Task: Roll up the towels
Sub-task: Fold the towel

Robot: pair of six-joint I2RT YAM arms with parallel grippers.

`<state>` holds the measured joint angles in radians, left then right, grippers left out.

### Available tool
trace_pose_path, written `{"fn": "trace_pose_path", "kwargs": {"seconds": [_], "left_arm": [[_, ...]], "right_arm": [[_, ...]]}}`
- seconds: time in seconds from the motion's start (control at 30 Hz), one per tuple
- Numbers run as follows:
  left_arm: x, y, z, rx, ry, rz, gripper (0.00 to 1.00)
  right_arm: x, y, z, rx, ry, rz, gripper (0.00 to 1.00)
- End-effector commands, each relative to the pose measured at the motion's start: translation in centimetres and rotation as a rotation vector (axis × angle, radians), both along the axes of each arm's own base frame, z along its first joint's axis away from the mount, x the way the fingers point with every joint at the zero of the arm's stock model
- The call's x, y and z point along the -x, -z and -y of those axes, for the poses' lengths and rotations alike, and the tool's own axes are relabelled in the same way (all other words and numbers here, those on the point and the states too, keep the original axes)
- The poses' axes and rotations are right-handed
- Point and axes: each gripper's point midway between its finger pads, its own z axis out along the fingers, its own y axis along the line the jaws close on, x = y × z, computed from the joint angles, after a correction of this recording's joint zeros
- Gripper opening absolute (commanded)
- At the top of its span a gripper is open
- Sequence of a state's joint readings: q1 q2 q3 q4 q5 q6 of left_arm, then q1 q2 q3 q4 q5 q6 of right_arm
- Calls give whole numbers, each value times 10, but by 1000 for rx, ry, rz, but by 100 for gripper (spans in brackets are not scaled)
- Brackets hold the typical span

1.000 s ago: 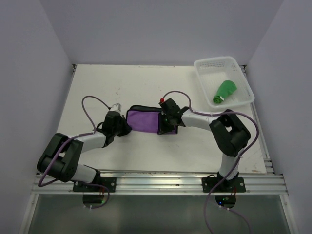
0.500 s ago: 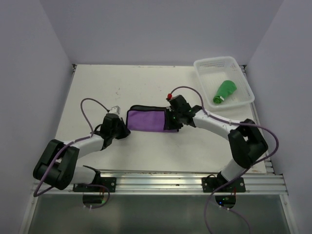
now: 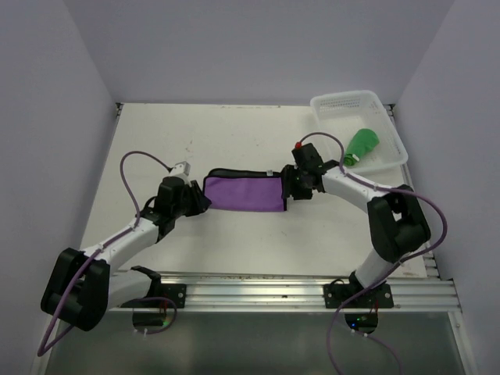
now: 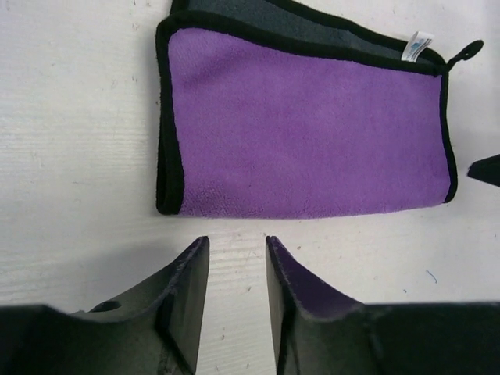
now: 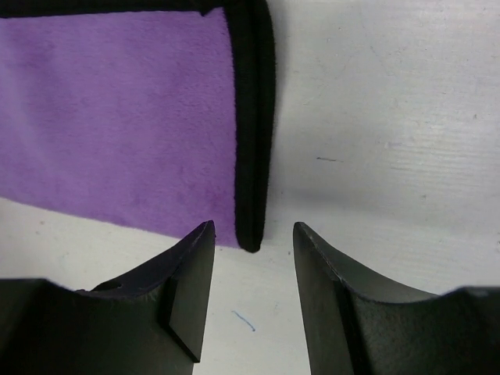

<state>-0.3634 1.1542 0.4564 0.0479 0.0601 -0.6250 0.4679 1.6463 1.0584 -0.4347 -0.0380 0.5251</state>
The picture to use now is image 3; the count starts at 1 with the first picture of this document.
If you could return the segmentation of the black and purple towel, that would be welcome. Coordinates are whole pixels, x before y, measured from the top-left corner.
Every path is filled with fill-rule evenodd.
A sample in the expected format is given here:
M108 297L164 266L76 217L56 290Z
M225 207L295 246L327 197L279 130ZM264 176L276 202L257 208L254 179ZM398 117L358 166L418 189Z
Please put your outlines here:
M282 213L287 210L283 198L281 173L215 168L203 180L203 193L211 209Z

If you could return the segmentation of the green microfiber towel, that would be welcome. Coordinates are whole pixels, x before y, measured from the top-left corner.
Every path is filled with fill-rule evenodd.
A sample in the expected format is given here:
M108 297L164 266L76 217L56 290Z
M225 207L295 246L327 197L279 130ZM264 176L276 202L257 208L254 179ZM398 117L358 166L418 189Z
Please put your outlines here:
M367 154L371 153L380 143L377 134L367 128L358 130L350 140L345 149L343 164L354 166L358 164Z

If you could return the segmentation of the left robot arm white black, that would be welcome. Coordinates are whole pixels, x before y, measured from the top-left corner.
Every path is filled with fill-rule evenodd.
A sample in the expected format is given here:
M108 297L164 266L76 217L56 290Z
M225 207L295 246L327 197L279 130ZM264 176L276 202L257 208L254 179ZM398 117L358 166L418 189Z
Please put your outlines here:
M85 250L67 248L59 254L41 310L83 331L93 329L111 309L112 275L139 252L155 245L182 216L206 212L212 202L197 181L165 177L155 197L122 231Z

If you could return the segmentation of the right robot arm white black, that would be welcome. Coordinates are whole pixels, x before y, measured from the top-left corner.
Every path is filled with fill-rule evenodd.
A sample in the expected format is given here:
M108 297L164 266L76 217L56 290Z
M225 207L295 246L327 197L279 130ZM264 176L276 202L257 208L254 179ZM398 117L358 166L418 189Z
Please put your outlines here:
M292 155L295 164L282 169L283 198L310 200L318 191L342 198L368 216L373 249L347 284L333 281L326 289L328 299L344 302L349 298L354 305L366 306L375 299L390 270L430 240L418 199L408 185L376 187L361 176L349 176L339 162L323 161L312 144L297 143Z

